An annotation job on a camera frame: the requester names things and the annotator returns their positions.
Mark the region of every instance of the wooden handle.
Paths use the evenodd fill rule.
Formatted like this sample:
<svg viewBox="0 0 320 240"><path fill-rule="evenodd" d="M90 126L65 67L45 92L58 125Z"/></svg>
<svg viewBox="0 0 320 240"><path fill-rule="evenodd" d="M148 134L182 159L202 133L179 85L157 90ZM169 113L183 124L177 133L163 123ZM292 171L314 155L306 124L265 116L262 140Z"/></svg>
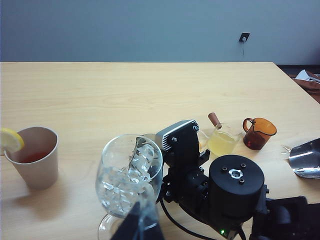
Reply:
<svg viewBox="0 0 320 240"><path fill-rule="evenodd" d="M218 129L221 128L221 123L220 123L216 113L214 113L214 112L209 113L208 118L210 119L210 121L212 122L212 124L215 127L217 126Z"/></svg>

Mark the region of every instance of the wall outlet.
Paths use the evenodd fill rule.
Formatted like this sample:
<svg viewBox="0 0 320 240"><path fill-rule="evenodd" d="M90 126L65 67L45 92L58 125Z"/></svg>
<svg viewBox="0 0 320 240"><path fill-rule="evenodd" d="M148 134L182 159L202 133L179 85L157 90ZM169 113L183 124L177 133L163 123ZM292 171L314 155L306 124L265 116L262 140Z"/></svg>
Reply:
<svg viewBox="0 0 320 240"><path fill-rule="evenodd" d="M239 38L239 42L243 42L243 38L245 38L245 41L248 41L249 35L250 35L250 32L241 33L241 36Z"/></svg>

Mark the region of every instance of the wooden table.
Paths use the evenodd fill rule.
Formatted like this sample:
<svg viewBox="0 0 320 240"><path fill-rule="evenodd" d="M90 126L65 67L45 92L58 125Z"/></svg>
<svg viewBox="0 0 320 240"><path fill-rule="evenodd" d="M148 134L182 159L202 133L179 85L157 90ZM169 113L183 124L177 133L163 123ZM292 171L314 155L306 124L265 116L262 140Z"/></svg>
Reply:
<svg viewBox="0 0 320 240"><path fill-rule="evenodd" d="M239 131L245 118L272 121L278 132L261 151L240 141L234 153L262 168L269 198L306 196L309 203L320 202L320 180L297 177L281 153L281 145L320 136L320 105L272 62L1 63L1 126L17 131L46 126L59 135L59 178L46 190L28 189L1 157L2 239L97 239L105 211L95 178L104 145L120 134L156 133L185 119L209 131L210 112ZM185 227L222 239L175 203L167 206ZM167 240L195 239L158 209ZM247 238L250 224L244 225Z"/></svg>

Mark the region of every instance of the wine glass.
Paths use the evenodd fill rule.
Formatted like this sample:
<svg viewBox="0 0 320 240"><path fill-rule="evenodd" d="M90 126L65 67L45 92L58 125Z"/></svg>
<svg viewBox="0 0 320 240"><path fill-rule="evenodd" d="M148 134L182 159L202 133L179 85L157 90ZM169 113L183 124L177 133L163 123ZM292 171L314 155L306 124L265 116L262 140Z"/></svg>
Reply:
<svg viewBox="0 0 320 240"><path fill-rule="evenodd" d="M137 134L110 140L102 150L95 190L107 214L98 227L98 239L109 240L134 204L156 202L163 178L158 145Z"/></svg>

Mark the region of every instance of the yellow liquid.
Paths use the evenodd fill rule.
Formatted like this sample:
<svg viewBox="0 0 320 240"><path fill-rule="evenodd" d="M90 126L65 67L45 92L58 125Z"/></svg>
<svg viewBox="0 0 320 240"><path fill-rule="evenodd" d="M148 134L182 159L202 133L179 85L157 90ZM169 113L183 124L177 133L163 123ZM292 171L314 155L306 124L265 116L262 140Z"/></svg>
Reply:
<svg viewBox="0 0 320 240"><path fill-rule="evenodd" d="M236 139L222 131L215 131L208 140L209 150L217 156L231 154L236 144Z"/></svg>

